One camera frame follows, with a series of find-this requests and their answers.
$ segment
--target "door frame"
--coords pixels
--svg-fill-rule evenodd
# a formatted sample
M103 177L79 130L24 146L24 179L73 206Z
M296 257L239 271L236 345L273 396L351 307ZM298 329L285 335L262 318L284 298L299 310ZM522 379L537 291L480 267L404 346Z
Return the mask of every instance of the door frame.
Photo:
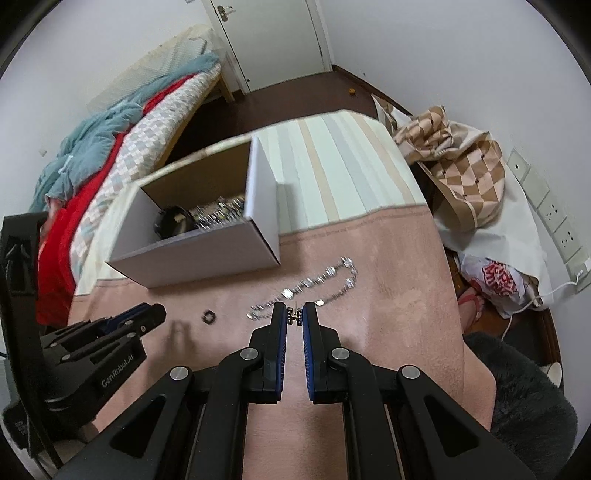
M314 31L316 32L316 39L318 41L318 46L320 47L320 56L322 57L322 65L324 66L324 71L331 72L332 61L330 59L330 49L328 41L326 39L326 33L324 31L324 26L320 17L320 13L318 10L318 5L316 4L316 0L304 0L304 2L308 7L310 19L312 20L312 26L314 27ZM222 39L222 43L228 55L228 61L232 66L234 74L236 75L236 80L238 81L240 90L242 91L242 93L250 93L250 87L248 86L246 77L242 73L242 69L240 68L240 64L238 63L238 58L234 53L234 50L230 44L230 40L226 35L226 31L223 29L222 21L220 20L217 10L213 5L213 0L201 0L201 3L203 4L205 11L207 12L207 16L209 17L209 20L212 23L213 30Z

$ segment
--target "gray fluffy rug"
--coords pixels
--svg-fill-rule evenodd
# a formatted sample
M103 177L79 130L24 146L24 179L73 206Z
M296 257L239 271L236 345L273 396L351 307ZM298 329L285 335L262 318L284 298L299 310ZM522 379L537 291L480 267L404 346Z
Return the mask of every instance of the gray fluffy rug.
M568 460L577 415L564 394L515 348L482 332L464 337L496 379L491 433L538 480L553 479Z

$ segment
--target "white door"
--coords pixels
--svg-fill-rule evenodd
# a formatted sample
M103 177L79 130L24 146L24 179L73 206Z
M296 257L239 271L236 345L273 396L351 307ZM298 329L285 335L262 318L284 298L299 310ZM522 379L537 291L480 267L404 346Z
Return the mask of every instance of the white door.
M211 2L250 90L324 71L306 0Z

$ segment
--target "door handle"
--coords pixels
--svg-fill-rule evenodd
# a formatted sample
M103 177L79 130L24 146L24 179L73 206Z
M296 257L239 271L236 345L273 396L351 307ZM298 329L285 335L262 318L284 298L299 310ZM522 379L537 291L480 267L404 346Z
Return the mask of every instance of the door handle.
M224 7L223 5L218 5L217 6L217 11L220 14L220 18L222 19L222 22L227 22L228 21L228 15L234 13L236 10L234 10L234 8L232 6L229 7Z

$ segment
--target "checkered bag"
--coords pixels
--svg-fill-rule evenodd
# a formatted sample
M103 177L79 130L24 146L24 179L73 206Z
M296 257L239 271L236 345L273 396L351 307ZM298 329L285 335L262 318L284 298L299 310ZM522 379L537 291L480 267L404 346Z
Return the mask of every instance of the checkered bag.
M401 127L394 141L407 163L418 163L443 194L440 208L450 229L472 230L496 216L505 167L489 132L450 122L445 109L434 106Z

